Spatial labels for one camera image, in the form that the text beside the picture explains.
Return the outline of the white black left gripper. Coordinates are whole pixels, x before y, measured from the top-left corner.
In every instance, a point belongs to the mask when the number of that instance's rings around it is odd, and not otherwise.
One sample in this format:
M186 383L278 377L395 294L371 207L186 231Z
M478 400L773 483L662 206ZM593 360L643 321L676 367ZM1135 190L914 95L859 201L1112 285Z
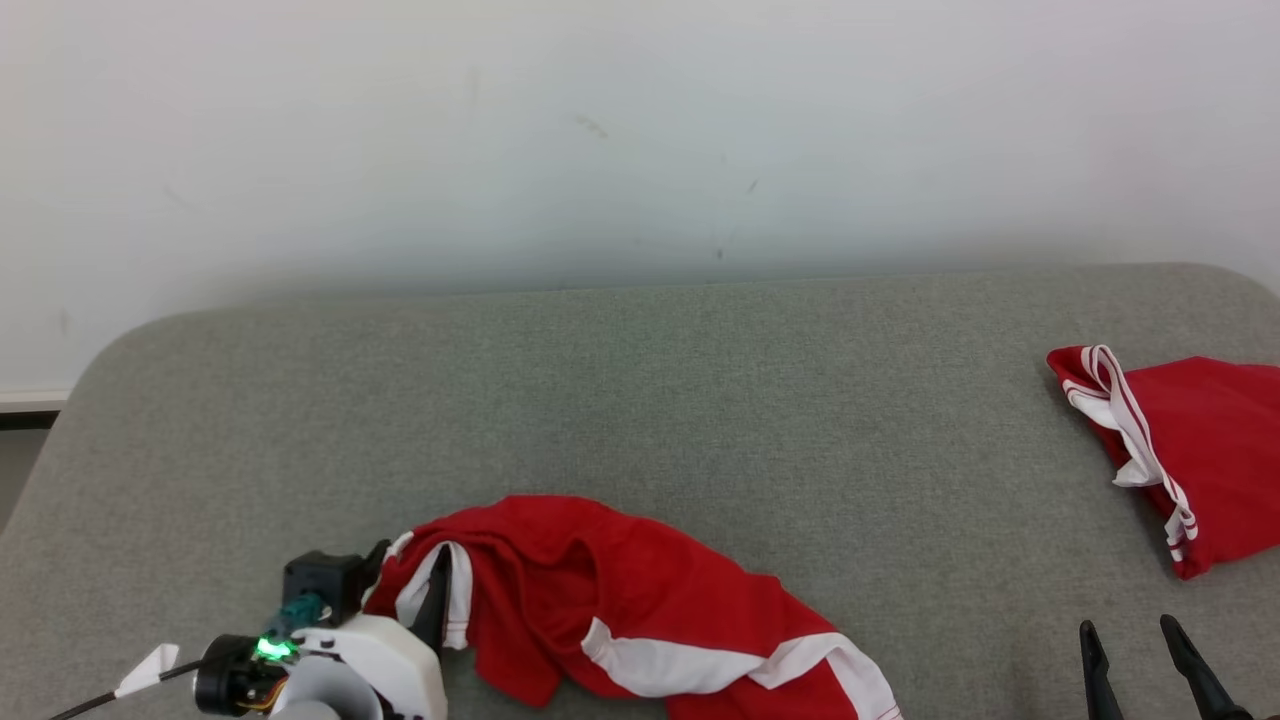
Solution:
M379 541L362 562L362 606L372 597L393 542ZM447 719L436 653L444 650L452 551L439 546L412 633L397 620L358 614L338 628L294 634L292 719Z

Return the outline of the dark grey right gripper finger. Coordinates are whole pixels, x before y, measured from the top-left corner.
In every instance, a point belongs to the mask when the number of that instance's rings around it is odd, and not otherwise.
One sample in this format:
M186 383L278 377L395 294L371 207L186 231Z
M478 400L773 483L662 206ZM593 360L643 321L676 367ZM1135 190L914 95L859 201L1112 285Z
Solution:
M1179 620L1172 615L1162 615L1160 618L1160 628L1175 669L1184 676L1190 688L1201 719L1249 720L1254 717L1226 692Z
M1110 684L1110 662L1093 621L1079 625L1085 705L1089 720L1121 720L1123 711Z

